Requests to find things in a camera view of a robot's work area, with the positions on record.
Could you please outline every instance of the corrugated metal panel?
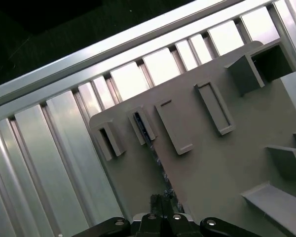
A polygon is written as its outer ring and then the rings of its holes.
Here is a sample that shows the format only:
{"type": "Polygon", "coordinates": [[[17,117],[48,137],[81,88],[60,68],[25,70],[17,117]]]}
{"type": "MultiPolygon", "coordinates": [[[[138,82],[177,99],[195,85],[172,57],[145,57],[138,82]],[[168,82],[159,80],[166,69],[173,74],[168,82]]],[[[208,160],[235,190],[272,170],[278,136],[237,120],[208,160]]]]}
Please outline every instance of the corrugated metal panel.
{"type": "MultiPolygon", "coordinates": [[[[269,16],[270,3],[245,0],[0,107],[0,237],[70,237],[122,215],[88,120],[242,46],[245,36],[263,43],[289,36],[296,49],[284,0],[272,5],[284,22],[269,16]]],[[[292,97],[296,74],[289,77],[283,82],[292,97]]]]}

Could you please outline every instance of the gray plastic block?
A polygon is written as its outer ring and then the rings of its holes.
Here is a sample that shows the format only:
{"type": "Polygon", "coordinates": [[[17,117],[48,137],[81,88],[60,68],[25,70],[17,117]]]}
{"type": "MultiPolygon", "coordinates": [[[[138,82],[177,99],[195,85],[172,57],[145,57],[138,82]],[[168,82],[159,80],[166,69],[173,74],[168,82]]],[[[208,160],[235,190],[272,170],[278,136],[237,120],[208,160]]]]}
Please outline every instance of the gray plastic block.
{"type": "Polygon", "coordinates": [[[159,101],[155,107],[177,153],[182,155],[192,150],[193,144],[185,131],[185,122],[175,102],[171,99],[164,99],[159,101]]]}
{"type": "Polygon", "coordinates": [[[296,197],[263,184],[242,196],[296,237],[296,197]]]}
{"type": "Polygon", "coordinates": [[[222,136],[234,130],[233,119],[217,86],[209,81],[195,85],[195,89],[199,92],[218,133],[222,136]]]}
{"type": "Polygon", "coordinates": [[[254,49],[227,66],[240,94],[296,71],[296,62],[280,39],[254,49]]]}
{"type": "Polygon", "coordinates": [[[281,176],[296,181],[296,149],[280,146],[268,146],[267,149],[281,176]]]}
{"type": "Polygon", "coordinates": [[[147,113],[145,112],[145,110],[143,109],[142,106],[139,106],[139,107],[136,107],[130,111],[127,112],[127,116],[132,124],[132,127],[138,137],[138,140],[140,142],[141,145],[145,144],[145,140],[143,138],[143,135],[141,133],[141,131],[139,130],[137,124],[136,124],[136,121],[135,121],[135,113],[138,113],[138,115],[140,116],[145,128],[146,128],[146,131],[148,133],[148,136],[150,138],[150,140],[154,140],[156,138],[156,131],[153,127],[153,124],[151,123],[150,119],[149,119],[149,116],[147,115],[147,113]]]}
{"type": "Polygon", "coordinates": [[[114,156],[118,157],[125,152],[112,121],[92,127],[92,132],[106,160],[111,160],[114,156]]]}
{"type": "MultiPolygon", "coordinates": [[[[150,149],[138,142],[127,114],[142,106],[158,133],[152,142],[155,152],[184,210],[196,223],[213,216],[260,236],[285,236],[263,214],[252,211],[240,195],[268,180],[284,186],[287,180],[279,175],[265,147],[295,146],[292,135],[296,132],[296,110],[282,81],[274,80],[240,97],[226,68],[260,46],[257,41],[246,44],[91,118],[91,128],[114,119],[127,150],[111,161],[100,156],[123,209],[131,215],[149,212],[150,196],[162,194],[165,189],[150,149]],[[216,85],[236,124],[236,129],[224,136],[217,135],[217,127],[208,118],[209,111],[202,106],[194,87],[209,80],[216,85]],[[155,107],[169,99],[171,102],[161,110],[166,119],[174,119],[171,128],[165,126],[155,107]],[[186,144],[193,144],[191,151],[178,154],[169,136],[172,129],[178,135],[183,130],[189,139],[186,144]]],[[[217,102],[210,105],[218,109],[217,102]]],[[[296,187],[290,187],[290,194],[296,196],[296,187]]]]}

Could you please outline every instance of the gray plastic board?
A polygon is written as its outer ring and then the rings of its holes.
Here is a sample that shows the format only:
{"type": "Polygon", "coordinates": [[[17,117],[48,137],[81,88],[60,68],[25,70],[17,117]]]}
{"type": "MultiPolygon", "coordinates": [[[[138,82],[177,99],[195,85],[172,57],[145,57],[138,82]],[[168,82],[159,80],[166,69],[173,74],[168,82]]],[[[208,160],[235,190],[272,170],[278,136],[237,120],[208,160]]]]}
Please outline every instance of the gray plastic board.
{"type": "Polygon", "coordinates": [[[296,196],[296,183],[282,178],[266,149],[296,147],[296,110],[281,80],[240,96],[226,68],[261,46],[249,43],[91,118],[92,132],[111,122],[122,143],[124,153],[109,147],[112,159],[101,158],[129,215],[149,212],[150,195],[164,190],[163,177],[129,118],[129,111],[142,107],[154,128],[156,152],[195,222],[214,216],[261,236],[284,236],[241,196],[266,181],[296,196]]]}

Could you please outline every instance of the screw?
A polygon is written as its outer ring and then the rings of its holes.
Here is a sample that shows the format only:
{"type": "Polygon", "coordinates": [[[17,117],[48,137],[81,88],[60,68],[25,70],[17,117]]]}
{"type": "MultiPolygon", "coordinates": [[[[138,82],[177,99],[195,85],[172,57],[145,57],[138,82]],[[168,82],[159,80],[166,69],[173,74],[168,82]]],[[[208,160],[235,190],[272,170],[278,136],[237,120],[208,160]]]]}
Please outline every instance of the screw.
{"type": "Polygon", "coordinates": [[[210,226],[214,226],[214,225],[216,225],[216,222],[213,221],[213,220],[208,220],[207,224],[210,225],[210,226]]]}
{"type": "Polygon", "coordinates": [[[181,216],[178,215],[178,214],[175,214],[175,215],[173,215],[173,219],[175,219],[175,220],[180,220],[180,219],[181,219],[181,216]]]}
{"type": "Polygon", "coordinates": [[[115,222],[115,224],[116,224],[117,226],[122,226],[122,225],[124,225],[124,221],[123,221],[123,220],[117,220],[117,221],[115,222]]]}
{"type": "Polygon", "coordinates": [[[148,217],[148,219],[150,219],[150,220],[154,220],[154,219],[156,219],[156,216],[153,215],[153,214],[151,214],[151,215],[148,217]]]}

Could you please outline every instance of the dark background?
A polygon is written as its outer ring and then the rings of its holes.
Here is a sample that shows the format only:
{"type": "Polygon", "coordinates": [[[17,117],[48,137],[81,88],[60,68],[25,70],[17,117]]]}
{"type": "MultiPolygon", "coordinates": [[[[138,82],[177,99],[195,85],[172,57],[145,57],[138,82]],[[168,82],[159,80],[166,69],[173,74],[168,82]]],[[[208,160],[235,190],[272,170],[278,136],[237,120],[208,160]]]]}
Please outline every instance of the dark background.
{"type": "Polygon", "coordinates": [[[0,84],[192,0],[0,5],[0,84]]]}

